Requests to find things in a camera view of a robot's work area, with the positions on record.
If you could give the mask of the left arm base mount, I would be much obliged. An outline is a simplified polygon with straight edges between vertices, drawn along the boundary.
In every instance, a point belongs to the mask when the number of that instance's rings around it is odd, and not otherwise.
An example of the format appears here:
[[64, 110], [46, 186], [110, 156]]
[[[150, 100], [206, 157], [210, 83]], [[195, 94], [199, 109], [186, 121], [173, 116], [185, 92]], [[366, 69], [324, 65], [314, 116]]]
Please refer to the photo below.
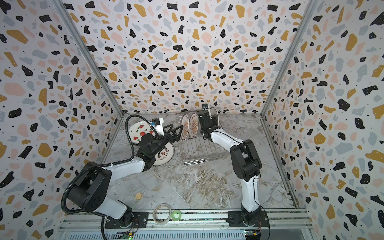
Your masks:
[[106, 229], [144, 229], [147, 226], [149, 213], [148, 212], [129, 212], [124, 214], [119, 220], [112, 217], [107, 218], [109, 221], [105, 223]]

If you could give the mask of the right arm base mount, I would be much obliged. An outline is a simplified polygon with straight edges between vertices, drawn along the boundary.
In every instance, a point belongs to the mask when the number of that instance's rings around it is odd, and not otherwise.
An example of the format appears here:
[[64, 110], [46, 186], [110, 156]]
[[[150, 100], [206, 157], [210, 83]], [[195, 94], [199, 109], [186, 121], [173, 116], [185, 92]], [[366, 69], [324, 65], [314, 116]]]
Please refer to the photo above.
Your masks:
[[245, 211], [229, 211], [226, 220], [231, 228], [253, 228], [269, 227], [267, 213], [263, 210], [255, 213], [246, 213]]

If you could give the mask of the watermelon blue rim plate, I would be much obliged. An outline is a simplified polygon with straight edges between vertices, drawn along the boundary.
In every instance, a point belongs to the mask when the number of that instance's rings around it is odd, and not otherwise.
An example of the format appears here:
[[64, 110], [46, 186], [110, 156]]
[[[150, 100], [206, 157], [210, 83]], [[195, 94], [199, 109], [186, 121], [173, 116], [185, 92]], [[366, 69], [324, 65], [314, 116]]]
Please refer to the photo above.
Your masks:
[[130, 139], [134, 145], [138, 145], [145, 134], [152, 134], [153, 136], [156, 135], [155, 132], [151, 129], [151, 126], [145, 121], [133, 124], [129, 127], [128, 131], [130, 134]]

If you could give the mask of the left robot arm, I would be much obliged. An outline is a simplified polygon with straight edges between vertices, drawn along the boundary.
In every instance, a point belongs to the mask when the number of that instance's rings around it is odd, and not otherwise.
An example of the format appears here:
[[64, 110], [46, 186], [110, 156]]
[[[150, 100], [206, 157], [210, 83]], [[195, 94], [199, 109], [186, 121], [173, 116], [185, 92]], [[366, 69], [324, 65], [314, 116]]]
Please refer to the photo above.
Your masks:
[[107, 196], [110, 184], [126, 176], [145, 172], [155, 163], [168, 143], [181, 139], [183, 127], [167, 125], [163, 135], [145, 134], [139, 142], [137, 154], [130, 159], [109, 163], [87, 163], [65, 189], [61, 208], [66, 214], [92, 213], [116, 220], [121, 227], [133, 221], [132, 208]]

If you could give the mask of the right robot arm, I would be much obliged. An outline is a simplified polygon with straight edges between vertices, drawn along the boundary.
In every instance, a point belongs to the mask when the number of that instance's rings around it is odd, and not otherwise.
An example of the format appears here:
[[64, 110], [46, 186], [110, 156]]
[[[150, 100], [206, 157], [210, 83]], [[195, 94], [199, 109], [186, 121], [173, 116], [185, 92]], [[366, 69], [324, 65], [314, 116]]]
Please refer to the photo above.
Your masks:
[[198, 120], [203, 137], [230, 153], [233, 171], [241, 180], [241, 222], [247, 226], [255, 225], [263, 209], [258, 196], [262, 163], [253, 141], [240, 140], [226, 133], [214, 121], [209, 109], [199, 111]]

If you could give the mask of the green rim eat plate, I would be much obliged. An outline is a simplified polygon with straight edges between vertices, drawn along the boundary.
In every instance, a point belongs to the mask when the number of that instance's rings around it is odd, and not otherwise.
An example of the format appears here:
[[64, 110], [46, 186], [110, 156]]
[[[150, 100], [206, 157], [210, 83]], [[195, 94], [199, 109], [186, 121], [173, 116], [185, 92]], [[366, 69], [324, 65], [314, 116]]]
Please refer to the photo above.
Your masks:
[[161, 166], [168, 163], [175, 154], [175, 148], [172, 143], [167, 143], [165, 148], [158, 154], [155, 154], [154, 166]]

